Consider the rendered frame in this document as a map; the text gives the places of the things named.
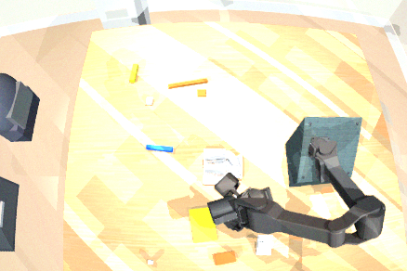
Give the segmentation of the orange flat bar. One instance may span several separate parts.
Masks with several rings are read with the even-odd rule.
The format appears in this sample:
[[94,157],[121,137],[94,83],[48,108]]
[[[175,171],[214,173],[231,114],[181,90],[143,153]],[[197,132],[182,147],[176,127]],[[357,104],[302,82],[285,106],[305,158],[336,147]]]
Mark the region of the orange flat bar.
[[169,84],[168,88],[170,89],[170,88],[182,87],[182,86],[193,85],[193,84],[204,84],[204,83],[207,83],[207,79],[195,79],[195,80],[180,82],[177,84]]

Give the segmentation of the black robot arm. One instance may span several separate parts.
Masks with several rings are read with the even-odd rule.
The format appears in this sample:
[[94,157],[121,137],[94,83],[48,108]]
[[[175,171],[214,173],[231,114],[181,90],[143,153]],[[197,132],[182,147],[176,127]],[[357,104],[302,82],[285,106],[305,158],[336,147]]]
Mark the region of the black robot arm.
[[[316,178],[321,183],[331,183],[348,211],[333,220],[290,212],[273,200],[269,187],[249,188],[238,199],[230,195],[207,202],[213,224],[224,224],[237,232],[244,228],[267,235],[283,232],[319,241],[331,248],[359,245],[378,238],[383,229],[386,205],[374,195],[365,195],[344,172],[337,158],[336,141],[329,141],[329,137],[312,138],[309,157],[315,159]],[[353,225],[356,231],[346,233]]]

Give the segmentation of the orange rectangular block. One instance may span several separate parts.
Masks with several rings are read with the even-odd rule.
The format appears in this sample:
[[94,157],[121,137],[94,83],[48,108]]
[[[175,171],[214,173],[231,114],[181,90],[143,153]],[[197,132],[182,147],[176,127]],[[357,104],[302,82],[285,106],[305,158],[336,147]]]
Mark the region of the orange rectangular block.
[[216,265],[223,265],[223,264],[236,262],[236,257],[235,257],[234,251],[215,254],[215,258],[216,258],[216,260],[215,260]]

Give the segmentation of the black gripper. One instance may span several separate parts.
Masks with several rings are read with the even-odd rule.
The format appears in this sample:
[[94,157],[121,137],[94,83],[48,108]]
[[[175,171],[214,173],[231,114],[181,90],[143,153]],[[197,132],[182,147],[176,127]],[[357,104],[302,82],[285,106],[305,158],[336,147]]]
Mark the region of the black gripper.
[[215,184],[215,190],[220,193],[220,195],[225,198],[227,196],[233,196],[233,194],[237,197],[238,199],[241,194],[237,191],[237,188],[239,187],[239,179],[232,173],[232,172],[227,172],[216,184]]

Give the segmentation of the blue rectangular bar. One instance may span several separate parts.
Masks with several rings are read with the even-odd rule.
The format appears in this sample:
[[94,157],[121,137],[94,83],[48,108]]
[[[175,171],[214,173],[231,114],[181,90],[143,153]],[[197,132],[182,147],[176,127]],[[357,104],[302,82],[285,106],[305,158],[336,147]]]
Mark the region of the blue rectangular bar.
[[162,152],[171,152],[171,153],[173,153],[173,147],[166,147],[166,146],[147,145],[146,150],[153,150],[153,151],[162,151]]

